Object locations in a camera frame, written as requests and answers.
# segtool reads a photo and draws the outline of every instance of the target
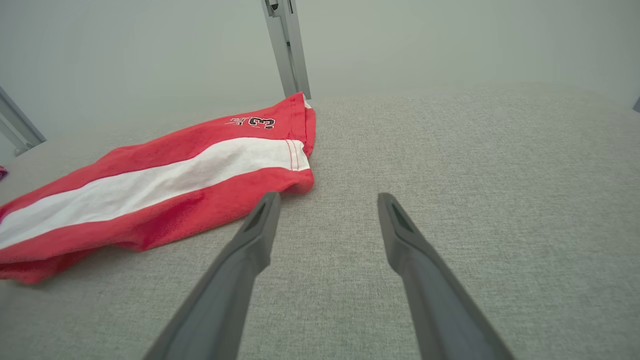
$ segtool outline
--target gray table surface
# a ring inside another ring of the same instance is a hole
[[[419,357],[378,225],[391,192],[518,358],[637,359],[640,114],[544,84],[311,104],[316,184],[284,197],[239,358]],[[205,119],[51,139],[8,165],[0,202]],[[0,282],[0,358],[141,358],[239,224]]]

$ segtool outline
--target clothing item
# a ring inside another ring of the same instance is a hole
[[[305,193],[316,116],[302,93],[117,148],[0,208],[0,278],[38,282],[97,248],[143,251]]]

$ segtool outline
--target red fabric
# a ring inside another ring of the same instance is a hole
[[[243,117],[275,119],[275,126],[228,124]],[[211,120],[148,143],[117,148],[94,164],[5,204],[0,208],[0,223],[11,212],[46,196],[78,189],[103,177],[187,160],[214,143],[233,138],[299,140],[309,156],[315,127],[315,113],[305,107],[302,93],[298,93],[271,108]],[[158,247],[246,216],[266,192],[305,193],[313,183],[310,169],[262,168],[113,220],[61,227],[1,249],[0,278],[38,282],[105,245],[137,251]]]

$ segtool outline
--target white wall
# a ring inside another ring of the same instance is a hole
[[[549,81],[640,97],[640,0],[296,0],[312,96]]]
[[[284,97],[258,0],[0,0],[0,85],[47,138]]]

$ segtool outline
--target white stripe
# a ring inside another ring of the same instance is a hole
[[[4,218],[0,249],[59,227],[111,220],[262,168],[308,169],[302,142],[289,141],[294,145],[263,138],[226,140],[188,160],[103,177],[45,197]]]
[[[305,107],[307,109],[311,109],[311,105],[309,105],[309,103],[307,102],[307,97],[305,96],[305,94],[302,94],[302,99],[305,101]]]

